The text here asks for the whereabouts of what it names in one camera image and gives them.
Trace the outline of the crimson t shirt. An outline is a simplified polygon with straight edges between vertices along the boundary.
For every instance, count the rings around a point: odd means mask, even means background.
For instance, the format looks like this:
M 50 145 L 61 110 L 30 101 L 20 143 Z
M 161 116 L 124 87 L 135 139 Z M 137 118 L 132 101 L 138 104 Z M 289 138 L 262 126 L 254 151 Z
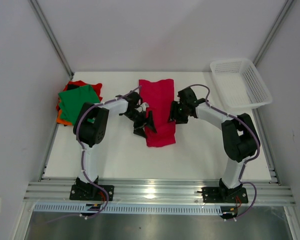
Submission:
M 176 123 L 170 121 L 171 104 L 175 99 L 175 85 L 171 78 L 151 82 L 146 79 L 138 81 L 141 86 L 140 96 L 148 103 L 147 113 L 152 112 L 154 127 L 153 132 L 146 127 L 146 145 L 160 148 L 176 143 Z

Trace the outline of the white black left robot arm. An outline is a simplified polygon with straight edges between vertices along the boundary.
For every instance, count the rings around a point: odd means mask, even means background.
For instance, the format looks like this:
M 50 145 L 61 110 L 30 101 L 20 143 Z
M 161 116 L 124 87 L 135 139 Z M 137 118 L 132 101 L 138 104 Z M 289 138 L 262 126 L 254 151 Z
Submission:
M 98 196 L 98 170 L 95 157 L 107 130 L 110 117 L 125 116 L 133 122 L 133 133 L 146 138 L 145 128 L 156 133 L 153 111 L 141 96 L 131 91 L 126 95 L 117 95 L 114 99 L 101 102 L 85 102 L 73 127 L 76 140 L 81 145 L 80 173 L 75 185 L 81 188 L 81 194 L 87 200 Z

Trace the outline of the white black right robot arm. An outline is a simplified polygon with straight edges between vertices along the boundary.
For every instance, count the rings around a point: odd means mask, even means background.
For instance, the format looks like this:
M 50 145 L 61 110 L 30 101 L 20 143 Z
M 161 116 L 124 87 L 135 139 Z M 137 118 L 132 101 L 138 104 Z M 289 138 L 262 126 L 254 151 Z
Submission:
M 249 114 L 232 115 L 210 104 L 208 99 L 197 98 L 192 88 L 186 87 L 173 101 L 169 120 L 186 124 L 189 117 L 206 121 L 217 127 L 222 134 L 223 149 L 228 157 L 225 172 L 218 187 L 204 187 L 204 202 L 226 203 L 242 195 L 241 182 L 246 165 L 260 154 L 261 143 Z

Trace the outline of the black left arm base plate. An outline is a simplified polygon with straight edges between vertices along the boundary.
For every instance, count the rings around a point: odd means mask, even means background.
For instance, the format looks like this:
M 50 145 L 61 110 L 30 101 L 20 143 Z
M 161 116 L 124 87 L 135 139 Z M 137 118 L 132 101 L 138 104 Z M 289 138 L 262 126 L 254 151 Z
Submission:
M 72 201 L 106 201 L 107 196 L 104 191 L 99 188 L 88 185 L 78 186 L 72 185 L 69 199 Z

